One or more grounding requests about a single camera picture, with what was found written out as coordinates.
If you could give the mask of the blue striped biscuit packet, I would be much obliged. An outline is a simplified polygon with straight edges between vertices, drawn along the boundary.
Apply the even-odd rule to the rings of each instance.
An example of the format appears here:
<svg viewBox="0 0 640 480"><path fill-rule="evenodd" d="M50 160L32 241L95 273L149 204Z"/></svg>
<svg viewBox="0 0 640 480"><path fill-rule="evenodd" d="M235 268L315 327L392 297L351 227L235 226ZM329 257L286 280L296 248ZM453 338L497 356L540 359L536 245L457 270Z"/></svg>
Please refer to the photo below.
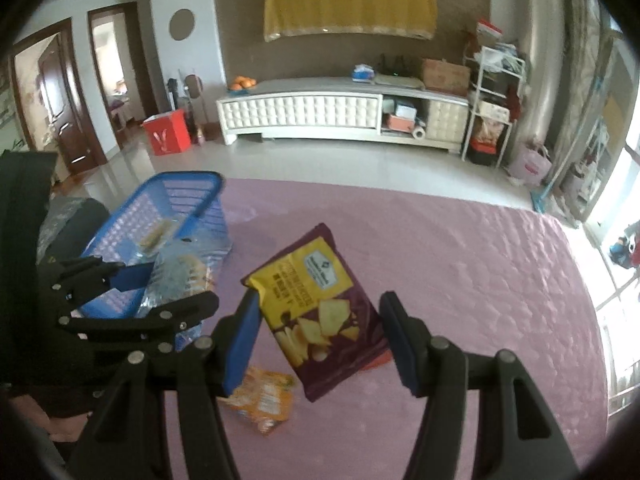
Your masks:
<svg viewBox="0 0 640 480"><path fill-rule="evenodd" d="M231 250L225 238L185 237L165 245L155 258L136 318L153 309L216 289L224 259Z"/></svg>

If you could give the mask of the clear soda cracker packet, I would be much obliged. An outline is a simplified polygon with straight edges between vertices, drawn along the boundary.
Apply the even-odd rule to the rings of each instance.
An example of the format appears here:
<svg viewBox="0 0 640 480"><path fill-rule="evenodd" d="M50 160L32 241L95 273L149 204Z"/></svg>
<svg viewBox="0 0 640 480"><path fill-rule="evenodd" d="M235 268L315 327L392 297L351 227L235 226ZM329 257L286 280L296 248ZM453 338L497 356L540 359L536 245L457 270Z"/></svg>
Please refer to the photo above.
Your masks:
<svg viewBox="0 0 640 480"><path fill-rule="evenodd" d="M154 254L160 249L160 246L174 236L177 228L178 221L176 219L158 220L140 240L138 244L140 252L143 255Z"/></svg>

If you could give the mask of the orange snack bar packet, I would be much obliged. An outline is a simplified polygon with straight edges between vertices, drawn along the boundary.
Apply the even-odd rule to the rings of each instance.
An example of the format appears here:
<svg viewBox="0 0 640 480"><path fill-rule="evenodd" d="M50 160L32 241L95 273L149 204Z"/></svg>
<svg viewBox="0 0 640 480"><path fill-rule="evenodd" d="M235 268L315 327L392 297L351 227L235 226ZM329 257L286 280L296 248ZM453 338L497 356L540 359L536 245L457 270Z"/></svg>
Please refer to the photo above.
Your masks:
<svg viewBox="0 0 640 480"><path fill-rule="evenodd" d="M290 419L295 386L292 375L250 365L230 396L219 401L266 436Z"/></svg>

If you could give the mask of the purple yellow chips bag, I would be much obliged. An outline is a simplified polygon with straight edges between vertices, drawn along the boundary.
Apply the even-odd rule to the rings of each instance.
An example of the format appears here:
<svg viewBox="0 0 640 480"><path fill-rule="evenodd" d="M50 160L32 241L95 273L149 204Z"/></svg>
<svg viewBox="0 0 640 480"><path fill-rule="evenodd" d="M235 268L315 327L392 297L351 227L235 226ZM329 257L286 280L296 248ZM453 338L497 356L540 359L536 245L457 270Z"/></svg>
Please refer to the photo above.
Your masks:
<svg viewBox="0 0 640 480"><path fill-rule="evenodd" d="M257 292L262 317L310 402L388 352L381 315L324 223L242 284Z"/></svg>

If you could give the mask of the red snack packet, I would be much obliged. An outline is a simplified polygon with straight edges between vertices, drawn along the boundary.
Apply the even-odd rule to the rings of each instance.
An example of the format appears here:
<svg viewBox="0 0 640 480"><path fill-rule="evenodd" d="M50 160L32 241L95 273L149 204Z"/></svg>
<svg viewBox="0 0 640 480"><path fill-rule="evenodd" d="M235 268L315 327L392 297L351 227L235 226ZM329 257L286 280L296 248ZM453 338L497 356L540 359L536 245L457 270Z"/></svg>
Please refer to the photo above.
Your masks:
<svg viewBox="0 0 640 480"><path fill-rule="evenodd" d="M387 349L385 352L381 353L370 363L365 365L362 369L374 370L375 368L388 364L389 362L392 362L392 361L393 361L393 353L390 351L390 349Z"/></svg>

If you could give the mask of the pink quilted tablecloth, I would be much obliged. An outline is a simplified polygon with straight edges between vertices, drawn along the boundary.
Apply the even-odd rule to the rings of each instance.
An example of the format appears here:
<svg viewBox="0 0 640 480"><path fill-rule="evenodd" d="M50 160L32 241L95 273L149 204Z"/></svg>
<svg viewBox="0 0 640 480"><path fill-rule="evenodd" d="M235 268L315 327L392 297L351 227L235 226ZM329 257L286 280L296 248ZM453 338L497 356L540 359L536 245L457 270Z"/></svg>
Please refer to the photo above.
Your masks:
<svg viewBox="0 0 640 480"><path fill-rule="evenodd" d="M407 312L461 349L512 350L585 465L602 445L608 387L600 330L559 223L525 209L326 184L232 179L221 195L231 255L217 292L235 310L242 279L317 224L371 299L396 292ZM245 479L398 479L425 403L386 363L317 402L296 394L268 436L221 408Z"/></svg>

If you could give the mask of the red gift box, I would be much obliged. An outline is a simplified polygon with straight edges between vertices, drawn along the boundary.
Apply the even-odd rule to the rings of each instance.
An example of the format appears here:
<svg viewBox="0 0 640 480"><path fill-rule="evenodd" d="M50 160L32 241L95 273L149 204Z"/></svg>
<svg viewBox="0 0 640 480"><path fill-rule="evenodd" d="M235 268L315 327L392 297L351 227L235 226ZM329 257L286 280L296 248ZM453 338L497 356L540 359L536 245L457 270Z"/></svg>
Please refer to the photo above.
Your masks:
<svg viewBox="0 0 640 480"><path fill-rule="evenodd" d="M156 114L142 122L153 154L164 156L186 152L192 145L183 110Z"/></svg>

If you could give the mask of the pink shopping bag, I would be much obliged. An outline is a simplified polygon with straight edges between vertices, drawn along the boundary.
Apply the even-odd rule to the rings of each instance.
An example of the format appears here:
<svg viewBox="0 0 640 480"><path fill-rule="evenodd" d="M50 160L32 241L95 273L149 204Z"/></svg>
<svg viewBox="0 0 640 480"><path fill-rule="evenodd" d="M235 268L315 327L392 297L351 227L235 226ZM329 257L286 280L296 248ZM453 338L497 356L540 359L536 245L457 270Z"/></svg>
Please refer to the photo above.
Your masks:
<svg viewBox="0 0 640 480"><path fill-rule="evenodd" d="M521 144L506 167L509 176L528 186L538 186L552 166L547 148L540 144Z"/></svg>

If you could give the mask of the oranges on plate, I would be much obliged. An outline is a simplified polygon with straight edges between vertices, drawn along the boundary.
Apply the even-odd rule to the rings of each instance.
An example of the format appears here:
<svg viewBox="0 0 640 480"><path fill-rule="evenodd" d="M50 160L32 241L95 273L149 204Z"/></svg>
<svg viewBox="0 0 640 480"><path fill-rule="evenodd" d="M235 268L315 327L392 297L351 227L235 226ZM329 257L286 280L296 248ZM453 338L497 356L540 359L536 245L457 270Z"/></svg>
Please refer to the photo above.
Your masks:
<svg viewBox="0 0 640 480"><path fill-rule="evenodd" d="M250 77L237 76L232 84L230 84L229 90L232 92L241 92L253 89L257 84L257 81Z"/></svg>

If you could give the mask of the white tufted TV cabinet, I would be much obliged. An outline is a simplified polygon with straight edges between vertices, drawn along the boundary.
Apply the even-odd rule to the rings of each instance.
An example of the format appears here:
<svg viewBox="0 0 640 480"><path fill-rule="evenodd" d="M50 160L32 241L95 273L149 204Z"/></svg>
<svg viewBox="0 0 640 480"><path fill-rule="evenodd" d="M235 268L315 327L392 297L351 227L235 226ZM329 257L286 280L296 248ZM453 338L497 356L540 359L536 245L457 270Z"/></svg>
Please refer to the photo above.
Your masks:
<svg viewBox="0 0 640 480"><path fill-rule="evenodd" d="M461 151L469 101L463 96L348 78L263 81L217 101L222 138L376 142Z"/></svg>

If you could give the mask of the cardboard box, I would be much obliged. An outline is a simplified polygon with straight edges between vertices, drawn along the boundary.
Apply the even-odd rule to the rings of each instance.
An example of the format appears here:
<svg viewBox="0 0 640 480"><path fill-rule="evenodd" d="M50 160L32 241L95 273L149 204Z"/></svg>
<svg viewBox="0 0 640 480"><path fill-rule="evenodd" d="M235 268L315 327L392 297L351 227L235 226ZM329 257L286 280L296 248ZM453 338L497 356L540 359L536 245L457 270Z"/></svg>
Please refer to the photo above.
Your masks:
<svg viewBox="0 0 640 480"><path fill-rule="evenodd" d="M422 62L422 81L427 90L465 96L470 78L469 67L431 58Z"/></svg>

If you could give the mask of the blue tissue box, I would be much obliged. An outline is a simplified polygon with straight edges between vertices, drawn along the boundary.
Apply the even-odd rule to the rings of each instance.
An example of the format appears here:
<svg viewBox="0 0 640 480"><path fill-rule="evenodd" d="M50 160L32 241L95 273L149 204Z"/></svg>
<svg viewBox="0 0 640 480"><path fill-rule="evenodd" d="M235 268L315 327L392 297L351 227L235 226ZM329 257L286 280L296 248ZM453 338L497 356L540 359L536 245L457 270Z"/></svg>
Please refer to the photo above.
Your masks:
<svg viewBox="0 0 640 480"><path fill-rule="evenodd" d="M372 81L375 76L375 69L367 64L358 64L352 69L352 80L356 82Z"/></svg>

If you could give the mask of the white metal shelf rack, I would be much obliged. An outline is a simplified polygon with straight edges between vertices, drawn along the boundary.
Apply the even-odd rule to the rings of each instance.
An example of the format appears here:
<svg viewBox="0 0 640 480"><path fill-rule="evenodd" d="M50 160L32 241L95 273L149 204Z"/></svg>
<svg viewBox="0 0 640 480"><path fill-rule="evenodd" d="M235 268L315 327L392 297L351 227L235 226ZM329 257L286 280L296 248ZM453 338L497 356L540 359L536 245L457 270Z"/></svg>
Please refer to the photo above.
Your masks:
<svg viewBox="0 0 640 480"><path fill-rule="evenodd" d="M521 114L527 64L512 44L465 46L470 72L469 119L461 156L473 164L499 168Z"/></svg>

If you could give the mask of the yellow cloth cover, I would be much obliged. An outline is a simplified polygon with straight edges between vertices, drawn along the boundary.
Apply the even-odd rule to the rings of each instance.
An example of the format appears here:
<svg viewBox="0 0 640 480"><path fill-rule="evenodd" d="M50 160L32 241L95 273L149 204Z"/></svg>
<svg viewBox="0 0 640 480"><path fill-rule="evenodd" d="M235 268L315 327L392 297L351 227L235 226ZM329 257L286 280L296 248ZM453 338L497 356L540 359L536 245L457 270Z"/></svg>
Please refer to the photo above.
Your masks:
<svg viewBox="0 0 640 480"><path fill-rule="evenodd" d="M437 0L265 0L264 39L363 34L431 40Z"/></svg>

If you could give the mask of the silver standing air conditioner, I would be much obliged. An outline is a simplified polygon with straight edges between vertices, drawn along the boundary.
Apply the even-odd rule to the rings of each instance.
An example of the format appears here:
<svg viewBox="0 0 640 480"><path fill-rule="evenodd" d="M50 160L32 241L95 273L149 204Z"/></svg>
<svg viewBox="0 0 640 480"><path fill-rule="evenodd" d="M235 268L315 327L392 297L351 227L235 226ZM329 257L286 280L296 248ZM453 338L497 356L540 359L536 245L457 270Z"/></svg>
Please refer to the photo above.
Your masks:
<svg viewBox="0 0 640 480"><path fill-rule="evenodd" d="M522 114L514 142L546 140L558 96L564 50L564 0L516 0L518 52L526 61Z"/></svg>

